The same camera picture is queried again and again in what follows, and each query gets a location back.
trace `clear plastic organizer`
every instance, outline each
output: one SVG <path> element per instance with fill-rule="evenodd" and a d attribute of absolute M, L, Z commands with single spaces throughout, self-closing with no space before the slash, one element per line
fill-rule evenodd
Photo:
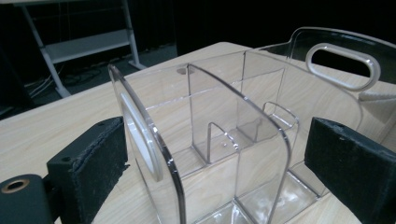
<path fill-rule="evenodd" d="M 313 117 L 396 150 L 395 49 L 366 35 L 303 27 L 287 43 L 127 78 L 110 65 L 159 221 L 284 223 L 295 217 L 329 193 L 304 165 Z M 362 63 L 368 72 L 316 63 L 322 51 Z"/>

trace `transparent bin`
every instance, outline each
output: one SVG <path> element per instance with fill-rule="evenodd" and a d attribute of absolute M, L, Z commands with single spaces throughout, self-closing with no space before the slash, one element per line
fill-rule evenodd
<path fill-rule="evenodd" d="M 303 27 L 288 43 L 127 78 L 110 65 L 159 221 L 284 223 L 302 212 L 329 192 L 304 165 L 313 117 L 396 150 L 395 49 Z M 368 74 L 316 63 L 322 51 Z"/>

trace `plastic container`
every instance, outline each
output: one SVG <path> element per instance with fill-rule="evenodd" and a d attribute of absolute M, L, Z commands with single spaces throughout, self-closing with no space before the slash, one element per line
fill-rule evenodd
<path fill-rule="evenodd" d="M 329 192 L 304 165 L 313 117 L 396 150 L 395 49 L 303 27 L 288 43 L 127 79 L 110 65 L 160 222 L 284 223 L 299 214 Z M 332 68 L 324 55 L 319 64 L 322 53 L 343 63 Z M 356 63 L 366 75 L 339 66 Z"/>

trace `bolt hole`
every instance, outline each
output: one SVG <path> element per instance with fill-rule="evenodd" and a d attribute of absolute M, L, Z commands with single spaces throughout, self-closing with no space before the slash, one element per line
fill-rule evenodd
<path fill-rule="evenodd" d="M 26 186 L 29 185 L 29 179 L 20 179 L 12 181 L 11 183 L 5 185 L 1 191 L 3 193 L 14 193 L 21 189 L 24 189 Z"/>
<path fill-rule="evenodd" d="M 62 161 L 71 161 L 72 159 L 70 157 L 63 157 Z"/>

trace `dark background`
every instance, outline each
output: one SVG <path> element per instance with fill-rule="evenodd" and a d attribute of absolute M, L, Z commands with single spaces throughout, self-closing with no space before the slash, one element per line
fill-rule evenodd
<path fill-rule="evenodd" d="M 348 30 L 396 43 L 390 2 L 128 0 L 139 52 L 176 44 L 183 55 L 226 41 L 252 48 L 289 41 L 302 26 Z M 120 1 L 91 0 L 28 7 L 45 44 L 125 28 Z M 1 100 L 50 72 L 21 9 L 0 5 Z M 123 47 L 68 61 L 63 74 L 131 54 Z"/>

